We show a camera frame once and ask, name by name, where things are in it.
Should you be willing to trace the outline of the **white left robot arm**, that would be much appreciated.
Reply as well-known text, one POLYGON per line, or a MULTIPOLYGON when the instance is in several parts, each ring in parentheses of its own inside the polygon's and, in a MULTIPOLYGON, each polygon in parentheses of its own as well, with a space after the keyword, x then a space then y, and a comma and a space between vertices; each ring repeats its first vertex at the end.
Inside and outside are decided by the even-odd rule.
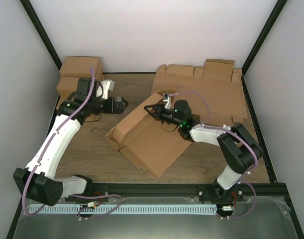
POLYGON ((55 121, 44 143, 25 168, 17 168, 14 181, 22 201, 31 199, 47 206, 54 206, 63 197, 77 194, 83 201, 94 195, 91 180, 85 176, 57 179, 58 164, 86 119, 92 115, 121 114, 128 106, 123 97, 110 97, 114 81, 79 78, 76 90, 70 93, 57 111, 55 121))

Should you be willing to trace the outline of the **left black frame post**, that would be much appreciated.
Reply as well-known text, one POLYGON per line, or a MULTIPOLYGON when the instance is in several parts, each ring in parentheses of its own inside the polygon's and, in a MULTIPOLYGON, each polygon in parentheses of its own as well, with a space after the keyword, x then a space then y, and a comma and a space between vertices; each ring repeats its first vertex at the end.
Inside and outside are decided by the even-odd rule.
POLYGON ((46 47, 49 55, 51 56, 54 64, 57 69, 60 70, 62 66, 62 61, 60 60, 59 55, 57 54, 45 28, 43 27, 42 22, 40 21, 32 3, 29 0, 19 0, 22 7, 24 8, 27 16, 29 17, 31 23, 33 24, 35 30, 37 31, 40 39, 42 40, 44 46, 46 47))

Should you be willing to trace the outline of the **right black frame post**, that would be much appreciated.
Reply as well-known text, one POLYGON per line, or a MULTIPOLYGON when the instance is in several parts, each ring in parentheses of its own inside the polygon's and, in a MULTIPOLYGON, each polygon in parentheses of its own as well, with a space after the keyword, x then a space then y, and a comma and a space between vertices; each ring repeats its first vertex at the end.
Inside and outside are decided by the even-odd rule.
POLYGON ((276 1, 276 4, 274 5, 271 13, 269 14, 261 32, 259 33, 252 49, 250 50, 243 66, 242 66, 243 75, 246 75, 247 71, 249 70, 250 66, 252 65, 254 59, 256 58, 259 50, 261 49, 267 36, 269 35, 270 31, 272 30, 274 24, 276 23, 279 15, 281 14, 283 8, 286 5, 286 3, 287 3, 287 0, 277 0, 276 1))

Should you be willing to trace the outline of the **stack of flat cardboard sheets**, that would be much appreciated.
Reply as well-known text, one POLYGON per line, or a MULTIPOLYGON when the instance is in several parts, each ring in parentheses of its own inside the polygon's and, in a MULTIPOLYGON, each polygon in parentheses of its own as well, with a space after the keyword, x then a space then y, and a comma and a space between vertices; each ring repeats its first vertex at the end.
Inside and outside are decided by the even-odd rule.
POLYGON ((151 93, 173 88, 174 101, 186 100, 192 113, 206 124, 233 125, 248 118, 240 82, 241 70, 233 69, 231 82, 203 78, 204 67, 161 65, 156 71, 151 93))

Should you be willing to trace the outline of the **upright cardboard sheet at back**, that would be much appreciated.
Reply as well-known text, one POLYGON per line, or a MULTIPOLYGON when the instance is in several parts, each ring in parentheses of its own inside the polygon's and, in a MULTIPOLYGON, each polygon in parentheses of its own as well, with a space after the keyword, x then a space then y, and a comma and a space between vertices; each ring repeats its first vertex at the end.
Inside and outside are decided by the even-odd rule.
POLYGON ((231 82, 234 60, 206 59, 203 78, 231 82))

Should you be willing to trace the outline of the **cardboard box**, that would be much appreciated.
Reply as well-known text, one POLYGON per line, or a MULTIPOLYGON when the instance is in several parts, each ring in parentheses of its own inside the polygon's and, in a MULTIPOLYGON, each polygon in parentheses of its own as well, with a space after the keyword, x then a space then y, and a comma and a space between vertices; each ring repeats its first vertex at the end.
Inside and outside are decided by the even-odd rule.
POLYGON ((111 148, 121 152, 137 169, 160 177, 191 145, 178 131, 165 131, 144 109, 162 100, 163 93, 175 93, 164 87, 153 93, 106 135, 111 148))
POLYGON ((67 97, 77 89, 79 77, 62 76, 57 84, 57 91, 61 97, 67 97))
POLYGON ((99 57, 67 56, 60 68, 61 77, 87 77, 92 76, 90 67, 93 66, 95 78, 102 79, 102 63, 99 57))

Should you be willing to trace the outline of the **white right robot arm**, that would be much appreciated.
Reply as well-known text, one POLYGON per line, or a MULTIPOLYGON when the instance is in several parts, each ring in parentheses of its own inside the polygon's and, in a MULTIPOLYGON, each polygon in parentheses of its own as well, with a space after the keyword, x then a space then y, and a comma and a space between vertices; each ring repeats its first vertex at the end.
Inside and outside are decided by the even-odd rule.
POLYGON ((207 125, 192 114, 186 100, 176 101, 173 109, 168 104, 146 105, 144 110, 154 120, 176 125, 184 140, 220 147, 227 166, 215 179, 213 193, 218 200, 226 200, 243 174, 250 173, 250 169, 258 165, 258 160, 263 156, 262 147, 241 123, 234 126, 207 125))

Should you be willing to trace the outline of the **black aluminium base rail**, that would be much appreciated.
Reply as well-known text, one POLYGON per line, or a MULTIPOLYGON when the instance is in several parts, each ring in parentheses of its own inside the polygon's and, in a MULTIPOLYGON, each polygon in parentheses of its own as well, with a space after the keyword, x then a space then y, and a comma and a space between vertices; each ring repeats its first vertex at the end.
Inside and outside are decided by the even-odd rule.
POLYGON ((225 200, 237 196, 285 196, 288 194, 285 183, 254 183, 250 186, 241 183, 223 192, 214 184, 144 184, 144 183, 91 183, 84 196, 118 194, 121 197, 199 197, 206 200, 225 200))

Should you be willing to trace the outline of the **black frame post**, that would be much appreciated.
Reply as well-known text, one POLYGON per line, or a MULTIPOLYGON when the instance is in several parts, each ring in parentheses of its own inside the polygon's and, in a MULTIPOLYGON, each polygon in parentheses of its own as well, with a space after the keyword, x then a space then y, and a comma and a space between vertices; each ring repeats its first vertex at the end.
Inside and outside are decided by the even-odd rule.
POLYGON ((276 4, 274 5, 271 13, 269 14, 261 32, 259 33, 252 49, 250 50, 243 66, 242 66, 243 75, 246 75, 247 71, 249 70, 250 66, 252 65, 254 59, 256 58, 259 50, 261 49, 267 36, 269 35, 270 31, 272 30, 274 24, 276 23, 279 15, 281 14, 283 8, 286 5, 286 3, 287 3, 287 0, 277 0, 276 1, 276 4))
POLYGON ((45 28, 43 27, 42 22, 40 21, 32 3, 29 0, 19 0, 22 7, 24 8, 27 16, 29 17, 31 23, 33 24, 35 30, 37 31, 40 39, 42 40, 44 46, 46 47, 49 55, 51 56, 54 64, 57 69, 60 70, 62 66, 62 61, 60 60, 59 55, 57 54, 45 28))

